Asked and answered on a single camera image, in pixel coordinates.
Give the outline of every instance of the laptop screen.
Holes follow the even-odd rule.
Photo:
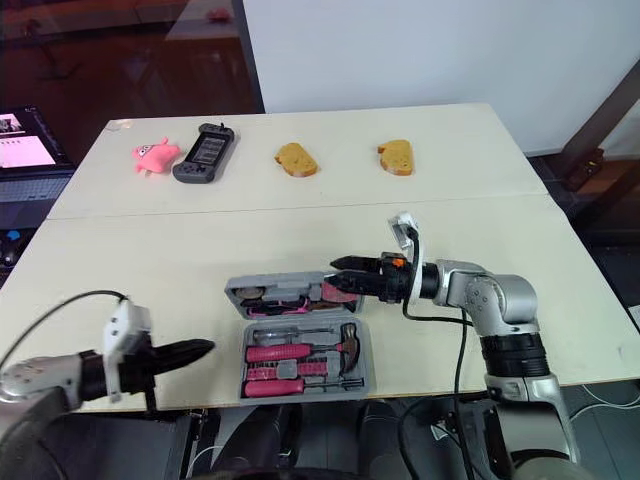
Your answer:
[[[0,167],[3,171],[69,166],[67,157],[36,107],[0,111]]]

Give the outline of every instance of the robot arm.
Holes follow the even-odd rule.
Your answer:
[[[421,260],[413,219],[401,214],[390,223],[400,246],[417,250],[411,258]],[[485,427],[497,476],[517,476],[532,459],[545,459],[556,470],[558,461],[578,468],[575,436],[558,380],[547,364],[536,294],[529,282],[516,275],[494,275],[473,263],[416,264],[391,253],[380,258],[342,257],[331,265],[341,271],[326,281],[343,291],[374,295],[387,303],[405,302],[405,308],[418,297],[431,299],[436,305],[461,308],[471,317],[482,344],[487,390],[496,402],[485,412]]]
[[[0,480],[13,478],[55,418],[107,394],[118,401],[121,392],[144,392],[154,410],[155,375],[184,367],[213,347],[200,339],[153,347],[147,309],[124,300],[105,327],[104,355],[89,350],[8,367],[0,377]]]

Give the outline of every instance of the laptop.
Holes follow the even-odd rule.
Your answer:
[[[36,107],[0,110],[0,230],[40,226],[74,171]]]

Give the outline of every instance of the pink plush toy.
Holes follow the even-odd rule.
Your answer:
[[[167,137],[156,145],[143,145],[133,149],[133,158],[138,160],[136,172],[148,170],[153,173],[162,173],[171,167],[173,161],[180,155],[180,148],[176,145],[167,145]]]

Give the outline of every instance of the toast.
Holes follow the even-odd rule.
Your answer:
[[[318,171],[318,164],[299,143],[286,144],[275,159],[292,177],[308,177]]]
[[[413,151],[408,140],[391,140],[378,146],[380,165],[394,175],[413,173]]]

